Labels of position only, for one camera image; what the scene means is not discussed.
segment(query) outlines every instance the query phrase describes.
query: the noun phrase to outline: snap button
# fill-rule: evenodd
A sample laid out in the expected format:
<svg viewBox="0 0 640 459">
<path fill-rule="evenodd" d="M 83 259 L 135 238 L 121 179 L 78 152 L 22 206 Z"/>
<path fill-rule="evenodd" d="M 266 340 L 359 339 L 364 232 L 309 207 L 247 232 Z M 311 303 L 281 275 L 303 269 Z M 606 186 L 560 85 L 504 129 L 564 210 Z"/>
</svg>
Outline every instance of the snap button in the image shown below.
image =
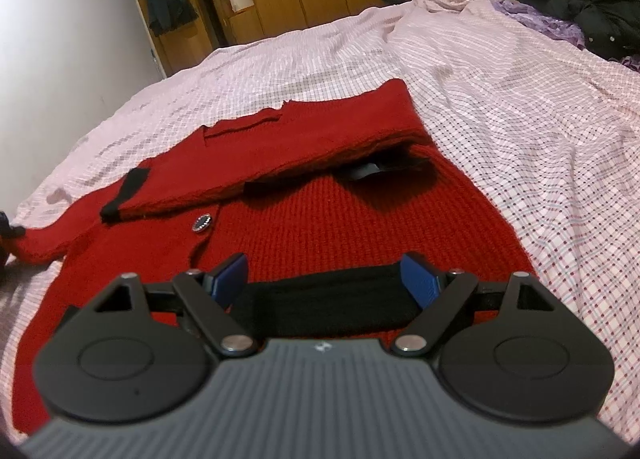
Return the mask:
<svg viewBox="0 0 640 459">
<path fill-rule="evenodd" d="M 203 232 L 204 230 L 209 228 L 211 224 L 211 219 L 212 219 L 211 214 L 201 215 L 196 219 L 196 222 L 194 222 L 193 227 L 191 227 L 191 229 L 195 233 Z"/>
</svg>

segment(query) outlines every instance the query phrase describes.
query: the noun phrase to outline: checkered bedsheet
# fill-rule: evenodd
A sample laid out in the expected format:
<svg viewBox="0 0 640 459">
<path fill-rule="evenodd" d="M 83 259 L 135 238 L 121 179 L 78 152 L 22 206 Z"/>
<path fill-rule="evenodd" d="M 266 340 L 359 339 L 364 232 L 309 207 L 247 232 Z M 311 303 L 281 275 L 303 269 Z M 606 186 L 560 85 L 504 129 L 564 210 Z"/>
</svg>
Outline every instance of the checkered bedsheet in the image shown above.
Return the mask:
<svg viewBox="0 0 640 459">
<path fill-rule="evenodd" d="M 600 417 L 638 439 L 640 74 L 528 30 L 488 0 L 413 0 L 217 50 L 80 139 L 15 221 L 50 224 L 201 124 L 390 78 L 406 82 L 440 150 L 511 223 L 542 282 L 612 351 Z M 11 265 L 0 291 L 0 413 L 14 441 L 17 344 L 60 265 Z"/>
</svg>

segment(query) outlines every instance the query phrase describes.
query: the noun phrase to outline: ribbed gray surface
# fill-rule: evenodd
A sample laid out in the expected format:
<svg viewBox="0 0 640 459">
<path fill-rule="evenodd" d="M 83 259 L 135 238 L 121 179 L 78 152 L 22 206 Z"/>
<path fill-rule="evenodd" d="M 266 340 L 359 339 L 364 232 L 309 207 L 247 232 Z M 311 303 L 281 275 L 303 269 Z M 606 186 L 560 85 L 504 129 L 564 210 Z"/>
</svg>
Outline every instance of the ribbed gray surface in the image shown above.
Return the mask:
<svg viewBox="0 0 640 459">
<path fill-rule="evenodd" d="M 532 429 L 483 419 L 424 362 L 376 340 L 330 344 L 271 341 L 223 362 L 169 415 L 112 428 L 56 420 L 22 450 L 33 459 L 618 459 L 626 448 L 595 420 Z"/>
</svg>

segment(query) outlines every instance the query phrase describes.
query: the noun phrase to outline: white logo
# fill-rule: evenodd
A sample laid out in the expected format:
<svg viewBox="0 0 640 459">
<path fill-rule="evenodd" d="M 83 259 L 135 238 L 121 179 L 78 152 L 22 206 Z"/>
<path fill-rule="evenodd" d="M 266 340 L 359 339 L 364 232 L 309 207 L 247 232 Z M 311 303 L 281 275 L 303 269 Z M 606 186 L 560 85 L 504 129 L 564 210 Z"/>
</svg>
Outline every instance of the white logo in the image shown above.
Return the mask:
<svg viewBox="0 0 640 459">
<path fill-rule="evenodd" d="M 328 351 L 334 348 L 334 346 L 332 346 L 329 342 L 322 342 L 314 345 L 314 347 L 316 351 L 320 351 L 321 353 L 324 353 L 325 351 Z"/>
</svg>

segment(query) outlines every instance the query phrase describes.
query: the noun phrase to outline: bedsheet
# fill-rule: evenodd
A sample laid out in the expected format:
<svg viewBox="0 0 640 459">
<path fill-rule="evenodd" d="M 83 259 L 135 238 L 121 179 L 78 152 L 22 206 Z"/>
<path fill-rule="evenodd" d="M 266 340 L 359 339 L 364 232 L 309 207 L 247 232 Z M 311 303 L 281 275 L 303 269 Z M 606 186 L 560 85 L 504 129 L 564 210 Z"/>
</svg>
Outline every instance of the bedsheet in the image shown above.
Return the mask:
<svg viewBox="0 0 640 459">
<path fill-rule="evenodd" d="M 134 96 L 18 208 L 46 226 L 201 124 L 336 99 L 403 79 L 443 154 L 511 223 L 543 283 L 616 361 L 600 412 L 640 437 L 640 74 L 496 11 L 489 0 L 413 0 L 248 46 Z M 17 343 L 61 262 L 9 265 L 0 291 L 0 413 L 11 422 Z"/>
</svg>

